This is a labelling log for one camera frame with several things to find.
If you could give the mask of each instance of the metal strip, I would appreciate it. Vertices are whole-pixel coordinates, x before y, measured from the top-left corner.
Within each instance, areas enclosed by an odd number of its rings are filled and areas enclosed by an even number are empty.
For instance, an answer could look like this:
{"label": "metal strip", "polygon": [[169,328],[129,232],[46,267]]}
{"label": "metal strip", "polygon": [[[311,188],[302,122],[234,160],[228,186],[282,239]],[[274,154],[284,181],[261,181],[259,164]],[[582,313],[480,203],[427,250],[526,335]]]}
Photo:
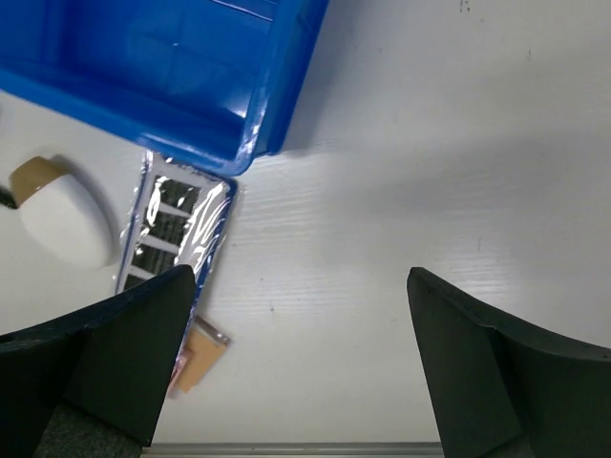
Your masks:
{"label": "metal strip", "polygon": [[142,458],[443,458],[438,443],[154,445]]}

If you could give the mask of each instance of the transparent plastic packaging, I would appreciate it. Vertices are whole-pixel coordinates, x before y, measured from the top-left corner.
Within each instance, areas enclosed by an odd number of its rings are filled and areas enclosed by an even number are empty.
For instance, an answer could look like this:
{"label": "transparent plastic packaging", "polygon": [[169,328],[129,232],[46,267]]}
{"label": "transparent plastic packaging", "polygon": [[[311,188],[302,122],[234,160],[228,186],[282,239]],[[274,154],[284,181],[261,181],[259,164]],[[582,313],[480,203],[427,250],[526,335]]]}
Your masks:
{"label": "transparent plastic packaging", "polygon": [[235,180],[146,152],[130,223],[121,236],[116,293],[188,264],[197,283],[195,310],[238,194]]}

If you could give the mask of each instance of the blue plastic bin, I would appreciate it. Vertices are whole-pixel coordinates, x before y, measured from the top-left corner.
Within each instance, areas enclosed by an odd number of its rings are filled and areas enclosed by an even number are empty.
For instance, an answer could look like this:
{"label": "blue plastic bin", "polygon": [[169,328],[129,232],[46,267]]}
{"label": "blue plastic bin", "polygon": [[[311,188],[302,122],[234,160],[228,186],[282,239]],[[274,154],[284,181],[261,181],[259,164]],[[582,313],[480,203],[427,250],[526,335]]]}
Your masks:
{"label": "blue plastic bin", "polygon": [[328,0],[0,0],[0,87],[234,176],[278,153]]}

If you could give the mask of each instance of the white surface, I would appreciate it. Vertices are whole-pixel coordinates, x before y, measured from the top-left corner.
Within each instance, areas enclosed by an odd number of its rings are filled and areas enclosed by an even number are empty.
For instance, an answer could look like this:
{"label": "white surface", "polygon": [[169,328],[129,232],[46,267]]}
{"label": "white surface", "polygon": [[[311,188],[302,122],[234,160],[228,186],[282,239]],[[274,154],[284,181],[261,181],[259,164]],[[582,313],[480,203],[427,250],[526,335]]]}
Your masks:
{"label": "white surface", "polygon": [[[603,0],[332,0],[295,151],[241,178],[208,290],[235,344],[166,403],[156,440],[436,440],[405,292],[414,265],[611,346],[610,23]],[[0,104],[0,170],[51,143],[124,218],[135,147]],[[103,296],[112,268],[68,271],[10,215],[0,223],[4,330]]]}
{"label": "white surface", "polygon": [[30,235],[65,262],[97,270],[108,265],[113,243],[106,218],[73,175],[59,177],[19,206]]}

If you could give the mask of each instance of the white and brown object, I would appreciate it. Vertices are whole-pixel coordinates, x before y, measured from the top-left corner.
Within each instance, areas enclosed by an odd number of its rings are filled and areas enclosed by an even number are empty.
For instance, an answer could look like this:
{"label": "white and brown object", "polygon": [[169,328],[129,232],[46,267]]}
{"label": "white and brown object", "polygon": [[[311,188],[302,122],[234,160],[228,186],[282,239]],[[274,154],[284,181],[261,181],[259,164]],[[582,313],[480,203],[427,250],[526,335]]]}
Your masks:
{"label": "white and brown object", "polygon": [[110,261],[108,222],[68,170],[34,157],[11,174],[11,192],[28,233],[58,258],[88,269]]}

